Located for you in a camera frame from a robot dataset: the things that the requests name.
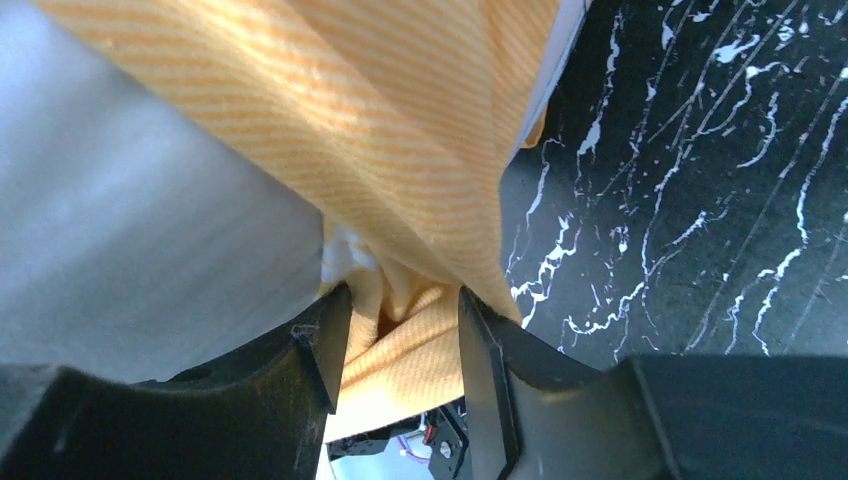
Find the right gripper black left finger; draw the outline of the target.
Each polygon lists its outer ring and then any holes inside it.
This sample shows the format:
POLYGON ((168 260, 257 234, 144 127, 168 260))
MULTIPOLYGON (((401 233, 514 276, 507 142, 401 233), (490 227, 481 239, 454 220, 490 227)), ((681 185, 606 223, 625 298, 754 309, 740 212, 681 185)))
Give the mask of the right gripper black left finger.
POLYGON ((165 382, 1 368, 5 479, 311 479, 340 393, 351 293, 165 382))

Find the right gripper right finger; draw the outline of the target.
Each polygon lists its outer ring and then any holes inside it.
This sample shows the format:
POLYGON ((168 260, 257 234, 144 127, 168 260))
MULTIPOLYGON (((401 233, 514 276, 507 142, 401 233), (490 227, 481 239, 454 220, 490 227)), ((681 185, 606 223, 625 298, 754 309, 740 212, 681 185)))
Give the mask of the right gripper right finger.
POLYGON ((458 301, 476 479, 843 479, 847 362, 637 355, 595 370, 458 301))

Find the white pillow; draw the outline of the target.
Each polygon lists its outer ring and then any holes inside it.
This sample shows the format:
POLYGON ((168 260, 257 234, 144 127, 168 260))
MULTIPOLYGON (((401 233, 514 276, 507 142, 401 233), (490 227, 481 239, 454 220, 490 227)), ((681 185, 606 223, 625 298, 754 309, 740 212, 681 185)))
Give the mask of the white pillow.
POLYGON ((1 357, 164 379, 321 291, 310 202, 62 26, 1 5, 1 357))

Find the orange printed pillowcase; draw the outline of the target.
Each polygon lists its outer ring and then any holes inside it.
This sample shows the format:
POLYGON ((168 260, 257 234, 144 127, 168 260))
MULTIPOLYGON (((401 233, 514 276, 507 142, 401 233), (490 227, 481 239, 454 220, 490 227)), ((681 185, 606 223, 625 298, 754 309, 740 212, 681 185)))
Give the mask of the orange printed pillowcase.
POLYGON ((500 181, 536 144, 586 1, 45 1, 118 67, 314 205, 350 335, 325 437, 461 396, 457 302, 520 317, 500 181))

